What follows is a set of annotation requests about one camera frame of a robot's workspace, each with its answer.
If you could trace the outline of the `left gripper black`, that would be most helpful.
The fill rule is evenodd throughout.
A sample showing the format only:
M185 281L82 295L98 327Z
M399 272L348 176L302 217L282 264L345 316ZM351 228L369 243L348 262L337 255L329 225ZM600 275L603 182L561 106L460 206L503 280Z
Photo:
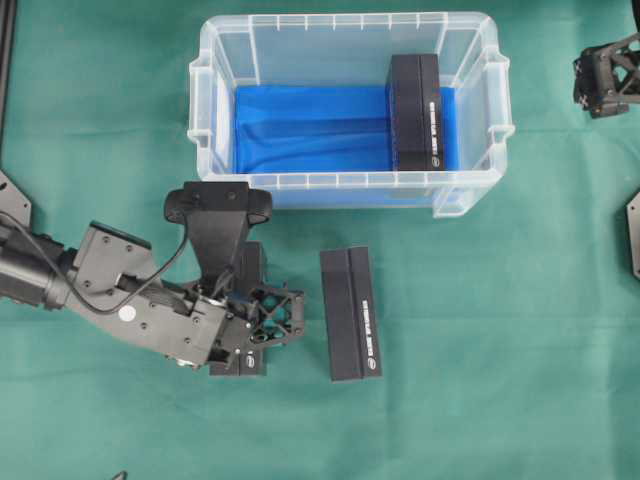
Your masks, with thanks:
M227 290L222 323L209 351L210 370L264 370L265 352L304 334L305 295L253 281Z

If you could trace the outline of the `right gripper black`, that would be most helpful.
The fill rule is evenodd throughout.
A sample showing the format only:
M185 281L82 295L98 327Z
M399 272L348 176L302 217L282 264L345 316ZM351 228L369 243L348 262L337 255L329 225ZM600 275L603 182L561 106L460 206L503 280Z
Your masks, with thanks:
M592 119L621 115L639 104L638 34L584 49L573 68L573 100Z

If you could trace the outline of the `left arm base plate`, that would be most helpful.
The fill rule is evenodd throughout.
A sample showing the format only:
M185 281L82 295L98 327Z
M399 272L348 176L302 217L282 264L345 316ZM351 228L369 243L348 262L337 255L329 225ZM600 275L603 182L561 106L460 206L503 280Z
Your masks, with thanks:
M31 229L31 201L3 171L0 171L0 184L1 210Z

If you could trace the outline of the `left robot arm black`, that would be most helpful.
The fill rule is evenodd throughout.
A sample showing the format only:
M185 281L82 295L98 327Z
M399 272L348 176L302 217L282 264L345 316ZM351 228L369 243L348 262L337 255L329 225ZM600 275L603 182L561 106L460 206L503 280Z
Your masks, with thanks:
M304 295L264 281L262 246L249 230L252 215L225 219L178 216L198 279L164 280L148 242L97 222L79 248L34 234L1 215L1 295L45 310L68 309L117 340L180 366L230 369L304 332Z

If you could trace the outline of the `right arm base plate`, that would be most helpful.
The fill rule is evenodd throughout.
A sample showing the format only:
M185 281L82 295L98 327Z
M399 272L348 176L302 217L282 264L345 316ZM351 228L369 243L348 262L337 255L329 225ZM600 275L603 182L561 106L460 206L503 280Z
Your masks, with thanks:
M630 194L613 215L616 259L639 282L639 190Z

